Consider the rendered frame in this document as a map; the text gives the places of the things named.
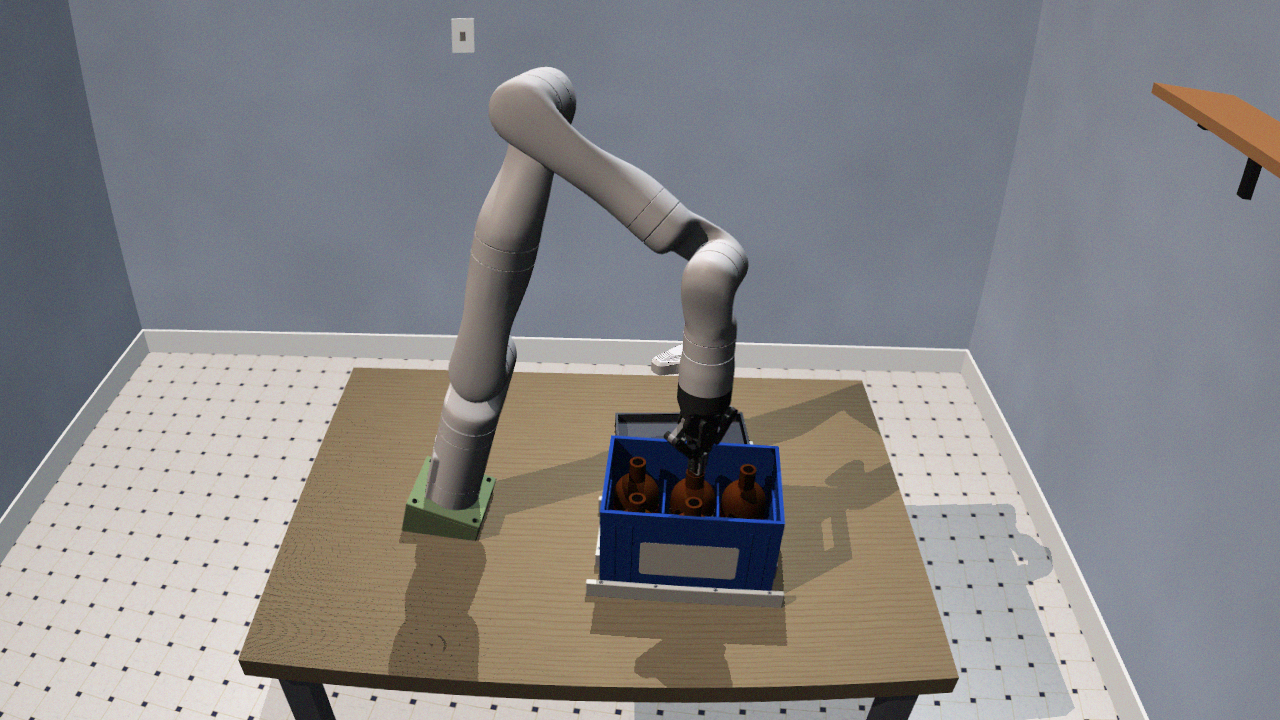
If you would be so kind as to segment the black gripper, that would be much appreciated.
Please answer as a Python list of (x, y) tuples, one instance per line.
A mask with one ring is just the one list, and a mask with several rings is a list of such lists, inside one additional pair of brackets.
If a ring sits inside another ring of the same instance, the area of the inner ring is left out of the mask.
[[(708, 454), (710, 452), (712, 446), (721, 443), (721, 439), (724, 437), (724, 433), (728, 430), (733, 418), (739, 413), (736, 407), (730, 405), (732, 389), (727, 395), (717, 398), (701, 398), (689, 395), (678, 386), (678, 427), (676, 427), (672, 433), (667, 430), (664, 439), (667, 439), (673, 447), (676, 446), (686, 457), (689, 457), (687, 468), (698, 477), (707, 471)], [(719, 427), (721, 430), (718, 430)]]

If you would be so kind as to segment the blue crate with dividers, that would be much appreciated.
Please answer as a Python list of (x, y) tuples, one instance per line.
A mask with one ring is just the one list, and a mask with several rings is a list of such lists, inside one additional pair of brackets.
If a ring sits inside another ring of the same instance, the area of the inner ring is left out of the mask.
[[(659, 489), (658, 512), (613, 510), (614, 486), (628, 473), (631, 457), (646, 460), (645, 473)], [(724, 488), (739, 480), (745, 464), (756, 468), (755, 482), (765, 493), (764, 519), (719, 518)], [(713, 445), (704, 480), (716, 493), (714, 518), (669, 514), (671, 492), (687, 466), (689, 457), (666, 439), (643, 437), (614, 460), (602, 495), (600, 579), (772, 591), (785, 532), (780, 446)]]

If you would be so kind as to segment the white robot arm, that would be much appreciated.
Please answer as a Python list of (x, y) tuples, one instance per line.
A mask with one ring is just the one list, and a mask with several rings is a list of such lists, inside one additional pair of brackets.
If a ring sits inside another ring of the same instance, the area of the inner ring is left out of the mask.
[(488, 111), (509, 145), (474, 232), (465, 310), (425, 492), (451, 510), (474, 506), (481, 489), (517, 357), (509, 331), (538, 258), (554, 173), (652, 251), (689, 260), (681, 281), (684, 343), (652, 359), (653, 373), (678, 374), (689, 395), (717, 398), (733, 387), (737, 322), (731, 314), (748, 274), (748, 255), (737, 240), (570, 126), (576, 94), (563, 72), (541, 67), (506, 81), (492, 94)]

